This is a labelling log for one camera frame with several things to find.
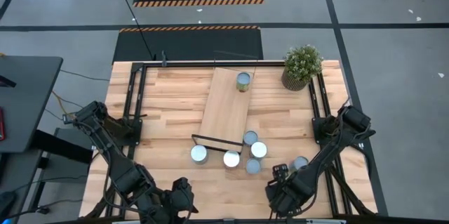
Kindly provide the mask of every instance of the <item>orange and black striped tape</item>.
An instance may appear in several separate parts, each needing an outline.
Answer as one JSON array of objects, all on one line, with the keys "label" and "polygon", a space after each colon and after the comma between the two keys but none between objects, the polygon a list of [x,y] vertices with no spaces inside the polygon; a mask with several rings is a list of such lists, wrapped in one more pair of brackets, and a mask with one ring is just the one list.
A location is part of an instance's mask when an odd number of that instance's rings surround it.
[{"label": "orange and black striped tape", "polygon": [[[224,30],[224,29],[258,29],[258,26],[192,26],[192,27],[146,27],[142,32],[153,31],[188,31],[188,30]],[[138,32],[138,28],[122,28],[119,32]]]},{"label": "orange and black striped tape", "polygon": [[222,6],[238,4],[263,4],[264,0],[168,0],[135,2],[134,7],[159,6]]}]

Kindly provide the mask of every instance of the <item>concrete floor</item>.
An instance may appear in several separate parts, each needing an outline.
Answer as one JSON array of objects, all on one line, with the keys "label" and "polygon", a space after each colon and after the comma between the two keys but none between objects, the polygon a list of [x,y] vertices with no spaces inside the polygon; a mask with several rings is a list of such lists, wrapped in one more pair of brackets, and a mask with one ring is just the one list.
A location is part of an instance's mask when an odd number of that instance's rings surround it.
[{"label": "concrete floor", "polygon": [[[252,6],[134,8],[134,11],[140,24],[195,24],[199,20],[274,23],[276,28],[261,31],[265,59],[281,59],[291,46],[303,44],[317,46],[324,58],[340,59],[343,41],[347,58],[342,54],[341,59],[349,59],[363,110],[372,118],[377,131],[371,143],[389,215],[449,220],[445,207],[449,199],[446,186],[449,173],[445,172],[449,163],[446,154],[449,29],[423,28],[426,27],[423,23],[449,22],[448,0],[333,0],[333,3],[340,23],[417,23],[417,26],[343,29],[338,43],[332,28],[294,28],[297,23],[330,24],[326,0],[265,0],[265,4]],[[0,11],[0,52],[60,56],[64,58],[64,70],[106,79],[110,76],[119,33],[108,26],[133,24],[124,0],[12,0],[3,17],[1,14]],[[92,31],[62,27],[83,29],[80,26],[85,25],[102,26],[88,27]],[[55,26],[65,31],[51,31]],[[24,28],[31,32],[19,32]],[[44,31],[32,31],[38,28]],[[61,72],[55,92],[85,105],[92,100],[104,100],[107,85],[105,81]],[[54,98],[48,101],[47,109],[61,114]],[[75,111],[76,106],[67,104],[67,109]],[[64,126],[44,113],[39,128],[53,133],[56,127]],[[78,199],[82,194],[83,186],[78,184],[54,184],[46,188],[41,203]],[[78,211],[79,204],[64,203],[55,206],[47,216],[29,214],[21,222],[75,219]]]}]

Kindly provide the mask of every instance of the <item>potted plant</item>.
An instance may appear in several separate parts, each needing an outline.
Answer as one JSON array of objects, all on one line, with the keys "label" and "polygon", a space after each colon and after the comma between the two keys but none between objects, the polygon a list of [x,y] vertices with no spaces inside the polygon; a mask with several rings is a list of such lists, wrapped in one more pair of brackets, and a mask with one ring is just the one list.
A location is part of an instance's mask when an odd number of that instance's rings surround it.
[{"label": "potted plant", "polygon": [[291,48],[287,52],[286,67],[282,73],[282,84],[291,91],[303,89],[310,79],[321,72],[323,58],[314,46]]}]

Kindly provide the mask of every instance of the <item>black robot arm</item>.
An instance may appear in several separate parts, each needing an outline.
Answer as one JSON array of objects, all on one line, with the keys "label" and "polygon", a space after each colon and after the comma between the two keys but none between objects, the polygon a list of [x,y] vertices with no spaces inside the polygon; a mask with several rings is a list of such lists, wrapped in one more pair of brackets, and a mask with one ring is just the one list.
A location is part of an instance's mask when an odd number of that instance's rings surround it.
[{"label": "black robot arm", "polygon": [[[370,118],[355,107],[342,107],[338,116],[329,116],[323,120],[318,129],[319,134],[327,136],[328,144],[298,171],[288,174],[285,164],[273,167],[274,180],[265,188],[269,205],[279,217],[296,216],[304,212],[301,207],[316,194],[318,178],[326,170],[334,171],[333,160],[343,149],[351,144],[372,136]],[[360,205],[355,197],[353,204]]]},{"label": "black robot arm", "polygon": [[94,101],[87,105],[75,114],[73,125],[91,138],[109,165],[112,187],[124,207],[137,207],[142,224],[181,223],[184,219],[177,216],[179,211],[198,212],[193,205],[192,187],[186,178],[173,182],[172,190],[161,190],[144,166],[123,154],[118,139],[135,132],[125,119],[110,117],[105,104]]}]

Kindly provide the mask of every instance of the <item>plant pot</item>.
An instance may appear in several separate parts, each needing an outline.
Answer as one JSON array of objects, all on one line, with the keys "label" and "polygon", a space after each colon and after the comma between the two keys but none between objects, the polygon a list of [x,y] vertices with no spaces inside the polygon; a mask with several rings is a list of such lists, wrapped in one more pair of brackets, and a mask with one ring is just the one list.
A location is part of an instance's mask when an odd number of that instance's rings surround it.
[{"label": "plant pot", "polygon": [[297,80],[289,77],[285,70],[282,73],[281,81],[283,86],[290,91],[300,91],[309,83],[309,81]]}]

